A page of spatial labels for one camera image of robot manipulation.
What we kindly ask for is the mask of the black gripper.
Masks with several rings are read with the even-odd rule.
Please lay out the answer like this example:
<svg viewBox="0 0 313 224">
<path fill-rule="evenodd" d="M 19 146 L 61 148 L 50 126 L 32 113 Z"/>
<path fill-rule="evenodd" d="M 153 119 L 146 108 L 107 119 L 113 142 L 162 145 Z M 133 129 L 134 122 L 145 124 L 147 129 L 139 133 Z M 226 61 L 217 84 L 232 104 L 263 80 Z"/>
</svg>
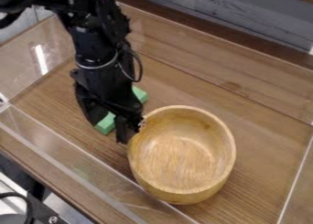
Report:
<svg viewBox="0 0 313 224">
<path fill-rule="evenodd" d="M 83 115 L 95 126 L 113 112 L 117 115 L 117 142 L 129 144 L 143 121 L 143 104 L 133 91 L 134 59 L 126 52 L 118 52 L 101 60 L 77 55 L 75 62 L 78 67 L 71 70 L 70 76 L 75 81 L 75 95 Z"/>
</svg>

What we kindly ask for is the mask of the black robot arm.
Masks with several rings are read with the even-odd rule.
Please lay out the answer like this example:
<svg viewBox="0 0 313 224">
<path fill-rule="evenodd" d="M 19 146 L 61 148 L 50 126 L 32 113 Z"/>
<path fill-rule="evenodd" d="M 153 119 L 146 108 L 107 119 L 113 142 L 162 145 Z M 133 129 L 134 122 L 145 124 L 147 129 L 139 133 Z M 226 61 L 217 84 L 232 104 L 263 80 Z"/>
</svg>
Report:
<svg viewBox="0 0 313 224">
<path fill-rule="evenodd" d="M 143 64 L 127 40 L 130 17 L 117 0 L 0 0 L 0 29 L 35 5 L 55 13 L 74 42 L 77 67 L 70 76 L 85 117 L 97 125 L 113 114 L 117 141 L 126 144 L 143 121 L 143 103 L 134 92 Z"/>
</svg>

